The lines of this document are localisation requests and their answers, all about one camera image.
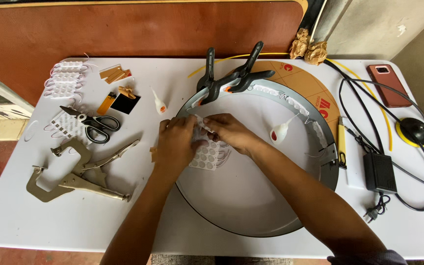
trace left hand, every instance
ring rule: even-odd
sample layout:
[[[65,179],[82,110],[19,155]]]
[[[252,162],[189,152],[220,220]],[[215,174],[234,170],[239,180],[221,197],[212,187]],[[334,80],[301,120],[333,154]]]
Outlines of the left hand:
[[[197,118],[189,115],[186,118],[164,120],[160,123],[160,135],[156,148],[154,171],[175,182],[181,172],[191,162],[202,141],[191,144]]]

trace gray shirt sleeve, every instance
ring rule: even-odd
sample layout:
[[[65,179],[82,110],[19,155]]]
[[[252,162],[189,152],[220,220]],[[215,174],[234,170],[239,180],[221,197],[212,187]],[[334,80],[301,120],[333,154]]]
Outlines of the gray shirt sleeve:
[[[327,260],[332,265],[407,265],[402,256],[393,250],[376,253],[367,257],[329,256]]]

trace white circular panel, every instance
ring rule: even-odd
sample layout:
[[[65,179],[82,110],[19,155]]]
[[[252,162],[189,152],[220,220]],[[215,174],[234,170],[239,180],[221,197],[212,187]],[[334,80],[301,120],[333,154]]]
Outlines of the white circular panel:
[[[271,99],[250,94],[220,97],[191,112],[201,117],[231,113],[271,145],[272,127],[295,116]],[[305,154],[316,156],[318,143],[301,119],[292,120],[286,138],[275,147],[318,178],[318,159]],[[256,164],[231,146],[227,148],[232,152],[220,168],[209,171],[187,167],[178,178],[178,188],[191,206],[213,224],[247,236],[268,236],[292,222],[299,222],[284,197]]]

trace forearm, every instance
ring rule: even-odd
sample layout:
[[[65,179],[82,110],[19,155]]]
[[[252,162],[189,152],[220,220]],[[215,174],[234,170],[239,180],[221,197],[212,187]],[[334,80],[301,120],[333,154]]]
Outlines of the forearm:
[[[174,182],[154,169],[145,188],[119,227],[101,264],[144,265],[150,256],[156,228]]]
[[[249,151],[282,193],[305,228],[337,254],[384,251],[385,246],[335,192],[315,180],[266,142]]]

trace red logo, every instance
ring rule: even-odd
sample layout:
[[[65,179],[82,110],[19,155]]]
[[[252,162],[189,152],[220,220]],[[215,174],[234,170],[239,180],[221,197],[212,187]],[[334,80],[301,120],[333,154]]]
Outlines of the red logo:
[[[289,65],[289,64],[285,65],[284,70],[289,71],[289,72],[292,71],[292,65]]]
[[[324,119],[328,117],[328,112],[324,109],[319,110],[320,114],[323,116]]]
[[[330,108],[330,102],[328,102],[328,101],[326,101],[326,100],[324,100],[324,99],[321,99],[321,101],[320,101],[320,107],[321,108]]]

